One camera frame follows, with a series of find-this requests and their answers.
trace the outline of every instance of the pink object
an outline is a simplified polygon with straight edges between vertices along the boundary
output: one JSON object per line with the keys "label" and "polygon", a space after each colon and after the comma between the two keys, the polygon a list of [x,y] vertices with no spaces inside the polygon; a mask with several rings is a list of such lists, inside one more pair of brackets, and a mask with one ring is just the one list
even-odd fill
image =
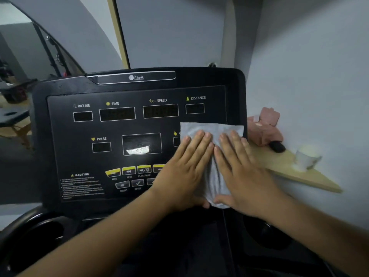
{"label": "pink object", "polygon": [[260,113],[260,120],[254,122],[254,116],[247,118],[248,138],[256,145],[262,147],[271,141],[283,141],[283,136],[275,127],[280,117],[280,113],[273,108],[264,107]]}

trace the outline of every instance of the person's right hand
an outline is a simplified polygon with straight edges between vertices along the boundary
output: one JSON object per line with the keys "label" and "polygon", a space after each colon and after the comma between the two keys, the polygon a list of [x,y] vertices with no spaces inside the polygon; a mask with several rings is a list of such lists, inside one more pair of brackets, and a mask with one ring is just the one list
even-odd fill
{"label": "person's right hand", "polygon": [[258,165],[245,138],[241,139],[235,131],[229,138],[234,149],[223,133],[219,139],[223,152],[215,146],[214,155],[231,195],[217,195],[214,202],[267,220],[273,206],[287,195],[277,187],[269,172]]}

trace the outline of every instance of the paper cup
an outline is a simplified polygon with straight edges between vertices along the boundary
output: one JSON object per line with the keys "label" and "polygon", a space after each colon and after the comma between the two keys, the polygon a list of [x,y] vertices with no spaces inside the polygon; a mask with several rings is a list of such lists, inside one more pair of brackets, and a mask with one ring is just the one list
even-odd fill
{"label": "paper cup", "polygon": [[292,167],[296,171],[306,172],[307,170],[314,168],[315,164],[321,158],[321,155],[317,153],[313,146],[303,145],[296,152]]}

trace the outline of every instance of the white cloth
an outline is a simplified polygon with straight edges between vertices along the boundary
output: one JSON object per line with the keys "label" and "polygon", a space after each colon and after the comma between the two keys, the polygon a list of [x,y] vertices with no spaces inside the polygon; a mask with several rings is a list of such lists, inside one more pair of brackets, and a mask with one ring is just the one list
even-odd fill
{"label": "white cloth", "polygon": [[[219,123],[181,123],[181,137],[190,136],[193,138],[198,130],[204,130],[210,132],[213,135],[213,143],[219,144],[219,136],[222,133],[230,134],[231,130],[235,130],[240,136],[244,133],[243,125],[227,125]],[[222,174],[219,172],[217,164],[215,162],[214,155],[211,157],[208,167],[204,171],[203,180],[196,191],[196,195],[200,195],[206,198],[211,205],[225,209],[229,206],[224,204],[215,204],[214,198],[218,194],[227,194],[230,192],[225,184]]]}

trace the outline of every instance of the gray floor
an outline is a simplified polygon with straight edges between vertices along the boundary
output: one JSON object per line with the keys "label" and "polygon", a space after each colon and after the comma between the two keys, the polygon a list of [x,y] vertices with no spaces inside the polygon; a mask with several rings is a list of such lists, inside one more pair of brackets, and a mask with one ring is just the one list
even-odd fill
{"label": "gray floor", "polygon": [[34,153],[16,138],[0,137],[0,204],[40,202]]}

